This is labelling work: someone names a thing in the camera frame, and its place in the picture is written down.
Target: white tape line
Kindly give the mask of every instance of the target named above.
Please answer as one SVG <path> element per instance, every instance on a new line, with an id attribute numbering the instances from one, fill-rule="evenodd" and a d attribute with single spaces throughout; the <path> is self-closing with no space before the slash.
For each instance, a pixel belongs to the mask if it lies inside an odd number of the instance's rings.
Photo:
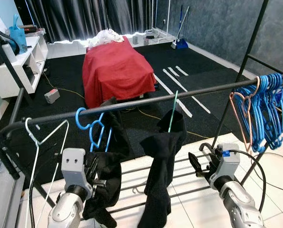
<path id="1" fill-rule="evenodd" d="M 154 74 L 154 77 L 156 80 L 159 82 L 159 84 L 170 94 L 174 94 L 160 79 Z M 177 99 L 177 103 L 180 105 L 180 107 L 183 109 L 183 111 L 189 116 L 190 118 L 192 117 L 192 113 L 186 108 L 186 106 L 179 100 Z"/>
<path id="2" fill-rule="evenodd" d="M 176 69 L 179 70 L 184 76 L 189 76 L 189 74 L 183 71 L 179 66 L 176 66 Z"/>
<path id="3" fill-rule="evenodd" d="M 171 71 L 171 73 L 177 77 L 180 77 L 178 73 L 176 73 L 171 67 L 168 67 L 169 71 Z"/>
<path id="4" fill-rule="evenodd" d="M 165 72 L 166 75 L 168 75 L 176 84 L 178 84 L 185 92 L 188 92 L 186 90 L 186 88 L 183 87 L 182 84 L 180 84 L 179 81 L 177 81 L 166 69 L 163 69 L 162 70 L 163 72 Z M 206 111 L 208 112 L 209 114 L 211 113 L 209 109 L 207 109 L 202 103 L 200 103 L 199 100 L 197 100 L 194 96 L 192 96 L 192 98 Z"/>

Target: black clothing rack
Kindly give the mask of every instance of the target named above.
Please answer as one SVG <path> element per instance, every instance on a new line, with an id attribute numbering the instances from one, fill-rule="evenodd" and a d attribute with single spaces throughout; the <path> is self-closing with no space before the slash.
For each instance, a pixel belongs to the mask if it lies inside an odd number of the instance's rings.
<path id="1" fill-rule="evenodd" d="M 282 73 L 282 78 L 283 78 L 283 72 L 281 70 L 278 70 L 277 68 L 270 66 L 269 64 L 257 59 L 256 57 L 252 56 L 250 54 L 250 51 L 252 49 L 252 46 L 254 44 L 255 38 L 256 38 L 256 34 L 258 32 L 258 29 L 260 27 L 261 21 L 263 19 L 263 15 L 265 13 L 265 9 L 267 7 L 268 4 L 268 0 L 264 0 L 263 4 L 262 4 L 262 8 L 261 11 L 259 13 L 259 17 L 257 19 L 252 37 L 250 39 L 250 43 L 248 45 L 246 54 L 244 56 L 243 59 L 243 63 L 242 66 L 240 68 L 240 71 L 236 77 L 236 82 L 235 83 L 230 83 L 230 84 L 226 84 L 226 85 L 219 85 L 219 86 L 213 86 L 213 87 L 209 87 L 209 88 L 204 88 L 204 89 L 198 89 L 198 90 L 194 90 L 194 91 L 189 91 L 189 92 L 185 92 L 185 93 L 179 93 L 177 98 L 185 98 L 185 97 L 191 97 L 194 95 L 200 95 L 200 94 L 208 94 L 208 93 L 214 93 L 214 92 L 219 92 L 219 91 L 223 91 L 223 90 L 228 90 L 228 89 L 234 89 L 234 88 L 238 88 L 238 87 L 242 87 L 242 86 L 248 86 L 248 85 L 255 85 L 257 83 L 257 80 L 248 80 L 248 81 L 243 81 L 240 82 L 240 77 L 243 73 L 243 70 L 245 68 L 246 62 L 247 60 L 250 58 L 254 61 L 257 61 L 261 64 L 263 64 L 266 67 L 269 67 L 270 69 Z M 7 170 L 9 171 L 9 173 L 12 175 L 12 177 L 17 180 L 20 176 L 18 174 L 18 171 L 16 170 L 16 168 L 13 166 L 12 162 L 10 161 L 10 159 L 15 163 L 15 165 L 22 171 L 22 173 L 25 175 L 25 177 L 27 178 L 28 181 L 31 181 L 31 170 L 28 168 L 25 168 L 21 165 L 20 161 L 19 161 L 19 157 L 17 156 L 17 154 L 12 151 L 11 147 L 10 147 L 10 137 L 11 137 L 11 133 L 17 129 L 21 129 L 21 128 L 25 128 L 25 122 L 24 121 L 17 121 L 16 122 L 16 118 L 17 118 L 17 114 L 20 108 L 20 104 L 21 101 L 23 99 L 23 97 L 25 97 L 28 101 L 29 104 L 31 104 L 32 100 L 30 98 L 30 96 L 28 95 L 28 93 L 26 92 L 24 85 L 22 84 L 22 82 L 20 81 L 20 78 L 18 77 L 18 75 L 16 74 L 15 70 L 13 69 L 11 63 L 9 62 L 9 60 L 7 59 L 6 54 L 4 53 L 3 49 L 1 48 L 0 45 L 0 56 L 2 57 L 2 59 L 4 60 L 6 66 L 8 67 L 10 73 L 12 74 L 14 80 L 17 82 L 19 88 L 20 88 L 20 92 L 19 95 L 17 97 L 17 101 L 15 103 L 15 107 L 13 109 L 11 118 L 10 118 L 10 123 L 8 126 L 4 127 L 1 131 L 0 131 L 0 159 L 1 161 L 4 163 L 5 167 L 7 168 Z M 113 104 L 110 106 L 104 106 L 104 107 L 99 107 L 99 108 L 93 108 L 93 109 L 87 109 L 85 111 L 82 111 L 80 113 L 80 115 L 94 115 L 94 114 L 100 114 L 103 112 L 109 112 L 109 111 L 117 111 L 117 110 L 123 110 L 123 109 L 127 109 L 127 108 L 132 108 L 132 107 L 138 107 L 141 105 L 149 105 L 149 104 L 155 104 L 158 102 L 163 102 L 163 101 L 168 101 L 168 100 L 174 100 L 175 95 L 166 95 L 166 96 L 160 96 L 160 97 L 155 97 L 155 98 L 149 98 L 149 99 L 144 99 L 144 100 L 139 100 L 139 101 L 131 101 L 131 102 L 125 102 L 125 103 L 120 103 L 120 104 Z M 216 135 L 215 135 L 215 139 L 213 144 L 211 145 L 211 147 L 213 148 L 215 143 L 216 143 L 216 139 L 221 131 L 221 128 L 223 126 L 224 123 L 224 119 L 225 119 L 225 115 L 226 112 L 229 108 L 229 102 L 227 103 L 227 106 L 225 108 L 223 117 L 221 119 L 221 122 L 219 124 L 219 127 L 217 129 Z M 47 124 L 50 122 L 54 122 L 54 121 L 61 121 L 67 118 L 73 118 L 75 117 L 76 112 L 69 112 L 69 113 L 62 113 L 62 114 L 56 114 L 56 115 L 50 115 L 50 116 L 44 116 L 44 117 L 39 117 L 39 118 L 34 118 L 31 119 L 28 124 L 29 126 L 31 125 L 36 125 L 36 124 Z M 260 160 L 262 154 L 259 155 L 256 159 Z M 182 159 L 182 160 L 178 160 L 176 162 L 182 162 L 182 161 L 186 161 L 187 159 Z M 255 163 L 253 163 L 253 165 L 251 166 L 250 170 L 248 171 L 248 173 L 246 174 L 244 180 L 241 182 L 242 184 L 244 183 L 245 179 L 249 176 L 249 174 L 252 172 L 253 168 L 255 167 Z M 134 171 L 138 171 L 138 170 L 144 170 L 144 169 L 148 169 L 149 167 L 145 167 L 142 169 L 137 169 L 137 170 L 131 170 L 128 172 L 134 172 Z M 181 177 L 181 176 L 186 176 L 186 175 L 190 175 L 190 174 L 194 174 L 194 172 L 191 173 L 187 173 L 187 174 L 182 174 L 182 175 L 178 175 L 178 176 L 174 176 L 174 178 L 176 177 Z M 136 188 L 139 186 L 142 186 L 144 184 L 140 184 L 140 185 L 135 185 L 132 186 L 130 188 Z M 39 193 L 42 195 L 42 197 L 46 197 L 47 193 L 45 192 L 45 190 L 42 188 L 42 186 L 37 182 L 34 181 L 34 186 L 35 188 L 39 191 Z M 172 195 L 170 197 L 175 197 L 175 196 L 180 196 L 180 195 L 184 195 L 184 194 L 188 194 L 191 192 L 195 192 L 195 191 L 199 191 L 199 190 L 204 190 L 204 189 L 208 189 L 210 188 L 209 186 L 207 187 L 203 187 L 203 188 L 199 188 L 199 189 L 195 189 L 195 190 L 191 190 L 191 191 L 187 191 L 187 192 L 182 192 L 182 193 L 178 193 L 175 195 Z M 55 206 L 55 203 L 53 202 L 53 200 L 48 197 L 48 201 L 49 205 L 51 207 Z M 129 209 L 129 208 L 133 208 L 133 207 L 137 207 L 137 206 L 141 206 L 144 205 L 145 203 L 140 203 L 137 205 L 133 205 L 133 206 L 129 206 L 129 207 L 125 207 L 122 209 L 117 209 L 114 211 L 110 211 L 110 213 L 114 213 L 114 212 L 118 212 L 121 210 L 125 210 L 125 209 Z"/>

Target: dark curtain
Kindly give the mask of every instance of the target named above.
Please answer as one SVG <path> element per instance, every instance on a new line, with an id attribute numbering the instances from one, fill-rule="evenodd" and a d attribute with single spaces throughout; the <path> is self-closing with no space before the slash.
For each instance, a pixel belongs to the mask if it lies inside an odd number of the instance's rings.
<path id="1" fill-rule="evenodd" d="M 47 41 L 85 40 L 103 29 L 119 34 L 151 26 L 151 0 L 27 0 L 34 23 Z"/>

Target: pink hanger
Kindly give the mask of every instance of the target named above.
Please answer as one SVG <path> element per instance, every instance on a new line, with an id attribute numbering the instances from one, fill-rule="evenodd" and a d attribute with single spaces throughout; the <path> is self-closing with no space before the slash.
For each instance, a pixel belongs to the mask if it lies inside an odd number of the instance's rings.
<path id="1" fill-rule="evenodd" d="M 231 103 L 231 106 L 232 106 L 232 109 L 233 109 L 233 112 L 235 114 L 235 117 L 239 123 L 239 126 L 240 126 L 240 130 L 241 130 L 241 133 L 242 133 L 242 137 L 243 137 L 243 140 L 244 140 L 244 144 L 245 144 L 245 148 L 246 148 L 246 152 L 251 154 L 249 151 L 252 147 L 252 126 L 251 126 L 251 116 L 250 116 L 250 108 L 251 108 L 251 97 L 253 97 L 258 89 L 259 89 L 259 86 L 260 86 L 260 78 L 257 76 L 256 77 L 257 79 L 257 87 L 256 87 L 256 90 L 253 94 L 249 95 L 249 96 L 243 96 L 241 93 L 239 92 L 231 92 L 230 95 L 229 95 L 229 99 L 230 99 L 230 103 Z M 243 127 L 242 127 L 242 124 L 238 118 L 238 115 L 237 115 L 237 112 L 236 112 L 236 109 L 235 109 L 235 105 L 233 103 L 233 99 L 234 99 L 234 95 L 238 95 L 242 98 L 243 102 L 242 102 L 242 110 L 243 110 L 243 114 L 244 114 L 244 117 L 245 118 L 248 118 L 248 123 L 249 123 L 249 129 L 250 129 L 250 139 L 249 139 L 249 145 L 247 144 L 247 140 L 246 140 L 246 137 L 244 135 L 244 131 L 243 131 Z M 247 112 L 245 112 L 245 109 L 244 109 L 244 102 L 245 100 L 248 100 L 249 103 L 248 103 L 248 109 L 247 109 Z"/>

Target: white cloth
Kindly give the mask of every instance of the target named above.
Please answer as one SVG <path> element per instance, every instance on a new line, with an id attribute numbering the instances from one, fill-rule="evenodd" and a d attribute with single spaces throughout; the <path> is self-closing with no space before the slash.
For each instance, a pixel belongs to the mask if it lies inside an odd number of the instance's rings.
<path id="1" fill-rule="evenodd" d="M 88 46 L 90 48 L 102 45 L 102 44 L 108 44 L 111 43 L 112 41 L 115 42 L 123 42 L 124 39 L 121 35 L 117 34 L 116 32 L 114 32 L 113 30 L 109 29 L 105 29 L 102 30 L 100 32 L 98 32 L 98 34 L 92 38 L 88 40 Z"/>

